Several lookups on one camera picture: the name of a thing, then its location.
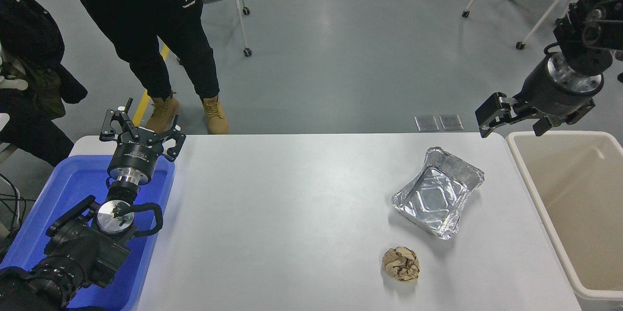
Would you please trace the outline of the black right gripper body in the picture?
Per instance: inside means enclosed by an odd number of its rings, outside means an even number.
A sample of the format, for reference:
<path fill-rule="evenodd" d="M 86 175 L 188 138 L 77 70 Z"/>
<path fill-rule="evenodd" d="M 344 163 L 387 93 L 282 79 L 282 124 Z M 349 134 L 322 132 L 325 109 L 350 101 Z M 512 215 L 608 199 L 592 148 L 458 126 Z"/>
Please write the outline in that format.
<path fill-rule="evenodd" d="M 523 83 L 518 100 L 543 114 L 563 117 L 580 109 L 601 89 L 601 74 L 582 74 L 565 58 L 543 58 Z"/>

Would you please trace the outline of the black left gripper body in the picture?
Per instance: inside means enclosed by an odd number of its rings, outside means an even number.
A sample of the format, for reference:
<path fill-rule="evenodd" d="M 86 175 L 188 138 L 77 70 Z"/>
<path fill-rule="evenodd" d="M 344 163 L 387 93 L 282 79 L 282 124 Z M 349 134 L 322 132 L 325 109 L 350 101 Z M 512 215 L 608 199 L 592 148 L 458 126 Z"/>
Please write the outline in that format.
<path fill-rule="evenodd" d="M 156 151 L 140 143 L 120 143 L 112 155 L 108 172 L 122 168 L 153 172 L 158 157 Z"/>

